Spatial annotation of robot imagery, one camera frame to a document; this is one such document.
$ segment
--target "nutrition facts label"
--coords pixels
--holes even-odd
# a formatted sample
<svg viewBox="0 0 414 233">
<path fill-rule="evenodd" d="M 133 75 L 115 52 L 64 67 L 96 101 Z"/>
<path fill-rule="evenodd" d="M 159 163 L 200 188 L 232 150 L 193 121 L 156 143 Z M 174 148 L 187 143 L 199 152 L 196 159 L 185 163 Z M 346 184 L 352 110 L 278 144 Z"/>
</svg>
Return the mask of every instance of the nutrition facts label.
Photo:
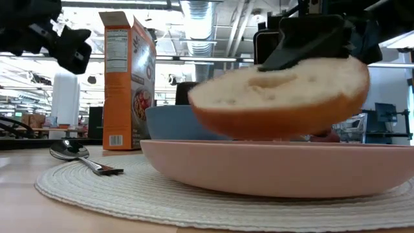
<svg viewBox="0 0 414 233">
<path fill-rule="evenodd" d="M 107 30 L 106 72 L 128 71 L 128 30 Z"/>
</svg>

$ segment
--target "spoon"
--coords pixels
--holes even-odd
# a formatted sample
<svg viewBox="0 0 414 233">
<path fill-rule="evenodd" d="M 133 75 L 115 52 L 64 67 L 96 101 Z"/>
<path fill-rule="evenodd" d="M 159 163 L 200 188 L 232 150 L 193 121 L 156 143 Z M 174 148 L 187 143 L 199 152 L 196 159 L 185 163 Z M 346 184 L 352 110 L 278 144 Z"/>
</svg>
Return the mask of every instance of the spoon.
<svg viewBox="0 0 414 233">
<path fill-rule="evenodd" d="M 124 172 L 124 169 L 112 168 L 88 160 L 89 151 L 80 143 L 73 140 L 62 140 L 53 143 L 50 147 L 50 154 L 63 161 L 82 161 L 86 166 L 92 169 L 93 173 L 96 175 L 117 175 L 118 173 Z"/>
</svg>

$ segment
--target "white placemat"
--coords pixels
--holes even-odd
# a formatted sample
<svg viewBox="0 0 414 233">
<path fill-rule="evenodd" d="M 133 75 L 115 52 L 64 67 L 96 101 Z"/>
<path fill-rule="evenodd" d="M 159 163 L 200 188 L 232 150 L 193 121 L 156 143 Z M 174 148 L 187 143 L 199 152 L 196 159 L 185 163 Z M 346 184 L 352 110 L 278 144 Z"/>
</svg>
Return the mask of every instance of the white placemat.
<svg viewBox="0 0 414 233">
<path fill-rule="evenodd" d="M 414 179 L 373 197 L 306 201 L 188 186 L 163 177 L 143 156 L 94 160 L 125 173 L 97 176 L 80 162 L 68 162 L 44 172 L 35 186 L 48 197 L 85 209 L 179 227 L 276 232 L 414 227 Z"/>
</svg>

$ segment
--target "bagel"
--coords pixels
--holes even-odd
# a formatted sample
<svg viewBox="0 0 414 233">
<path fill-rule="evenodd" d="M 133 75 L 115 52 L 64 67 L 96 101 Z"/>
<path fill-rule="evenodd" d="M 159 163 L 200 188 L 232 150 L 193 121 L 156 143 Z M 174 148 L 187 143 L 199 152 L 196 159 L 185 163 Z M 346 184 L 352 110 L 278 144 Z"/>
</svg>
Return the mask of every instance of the bagel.
<svg viewBox="0 0 414 233">
<path fill-rule="evenodd" d="M 188 98 L 206 128 L 243 140 L 311 135 L 360 112 L 367 65 L 354 57 L 311 58 L 282 71 L 233 70 L 194 87 Z"/>
</svg>

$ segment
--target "pink plate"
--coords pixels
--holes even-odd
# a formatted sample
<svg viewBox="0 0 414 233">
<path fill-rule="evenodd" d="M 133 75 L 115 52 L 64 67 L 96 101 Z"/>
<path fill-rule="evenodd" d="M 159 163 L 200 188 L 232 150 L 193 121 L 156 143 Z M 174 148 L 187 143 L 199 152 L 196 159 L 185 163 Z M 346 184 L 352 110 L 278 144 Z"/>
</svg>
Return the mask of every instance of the pink plate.
<svg viewBox="0 0 414 233">
<path fill-rule="evenodd" d="M 271 197 L 351 197 L 414 176 L 414 148 L 308 142 L 143 140 L 153 167 L 185 184 Z"/>
</svg>

